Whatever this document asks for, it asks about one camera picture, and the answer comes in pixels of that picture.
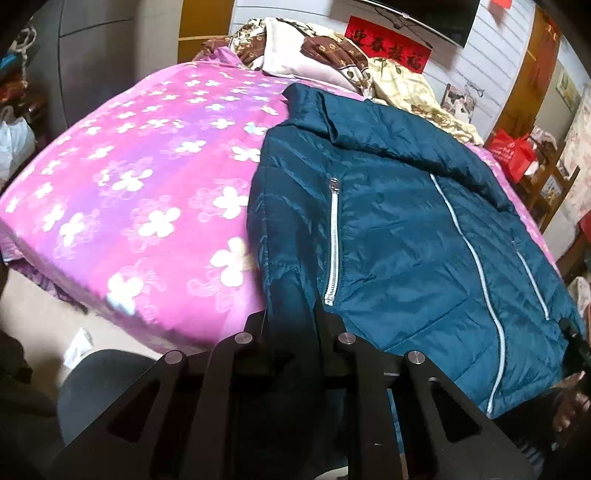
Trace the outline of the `person's right hand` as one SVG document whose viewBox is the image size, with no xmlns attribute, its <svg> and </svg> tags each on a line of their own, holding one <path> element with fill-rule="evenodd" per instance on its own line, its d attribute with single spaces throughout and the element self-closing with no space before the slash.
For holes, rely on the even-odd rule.
<svg viewBox="0 0 591 480">
<path fill-rule="evenodd" d="M 583 392 L 585 372 L 579 372 L 559 382 L 561 388 L 553 428 L 557 433 L 566 432 L 571 425 L 590 408 L 590 398 Z"/>
</svg>

